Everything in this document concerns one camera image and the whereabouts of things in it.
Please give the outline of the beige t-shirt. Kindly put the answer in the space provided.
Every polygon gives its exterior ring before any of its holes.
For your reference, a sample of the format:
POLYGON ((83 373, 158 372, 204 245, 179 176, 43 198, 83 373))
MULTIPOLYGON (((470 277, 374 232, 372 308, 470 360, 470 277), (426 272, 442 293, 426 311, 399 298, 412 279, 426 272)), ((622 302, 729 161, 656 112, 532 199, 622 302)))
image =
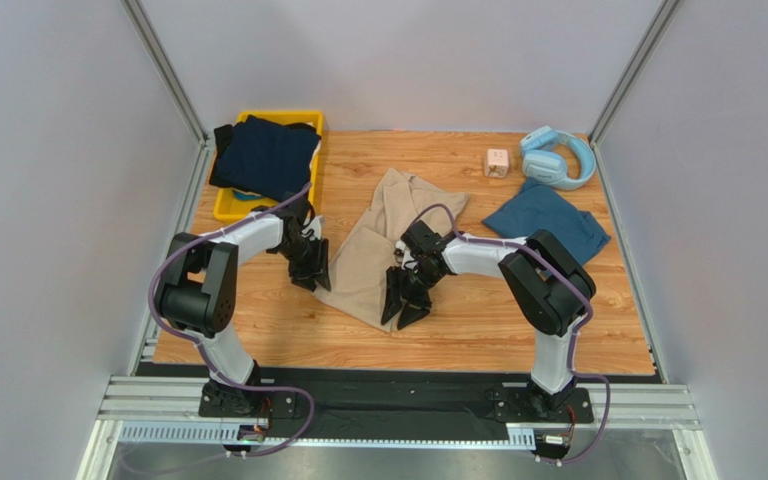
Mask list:
POLYGON ((421 177, 389 169, 363 212, 329 264, 331 288, 319 287, 314 297, 371 327, 389 332, 394 319, 383 324, 386 270, 396 264, 396 242, 417 216, 442 235, 451 230, 447 214, 434 209, 443 204, 453 215, 467 206, 465 192, 447 192, 421 177))

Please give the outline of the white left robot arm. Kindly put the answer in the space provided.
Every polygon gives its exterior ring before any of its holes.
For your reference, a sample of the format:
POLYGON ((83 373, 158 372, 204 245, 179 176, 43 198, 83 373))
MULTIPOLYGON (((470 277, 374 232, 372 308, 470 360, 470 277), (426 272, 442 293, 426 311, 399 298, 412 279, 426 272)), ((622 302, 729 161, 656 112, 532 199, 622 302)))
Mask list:
POLYGON ((217 231, 176 235, 150 282, 153 320, 197 348, 214 384, 242 394, 263 392, 257 362, 231 330, 238 269, 261 253, 280 254, 293 285, 330 290, 329 242, 322 228, 322 216, 299 197, 217 231))

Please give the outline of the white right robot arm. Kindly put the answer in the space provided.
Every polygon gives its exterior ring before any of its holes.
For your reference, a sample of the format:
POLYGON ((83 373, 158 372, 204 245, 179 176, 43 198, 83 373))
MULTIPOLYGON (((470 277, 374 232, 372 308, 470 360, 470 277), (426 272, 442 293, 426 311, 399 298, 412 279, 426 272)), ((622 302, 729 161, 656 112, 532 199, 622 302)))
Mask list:
POLYGON ((568 399, 576 385, 576 335, 593 314, 596 285, 554 234, 487 239, 454 230, 442 236, 416 220, 397 253, 402 262, 386 272, 382 323, 395 321, 403 329, 428 316, 430 291, 446 276, 500 278, 535 331, 529 384, 534 402, 555 410, 568 399))

